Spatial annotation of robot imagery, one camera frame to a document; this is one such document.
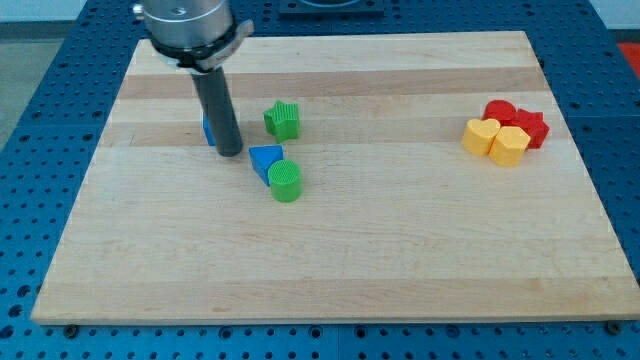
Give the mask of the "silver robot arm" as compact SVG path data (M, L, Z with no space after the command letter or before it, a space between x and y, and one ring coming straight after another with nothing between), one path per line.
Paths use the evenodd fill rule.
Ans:
M194 75L217 69L254 33L238 21L228 0L139 0L132 5L158 56Z

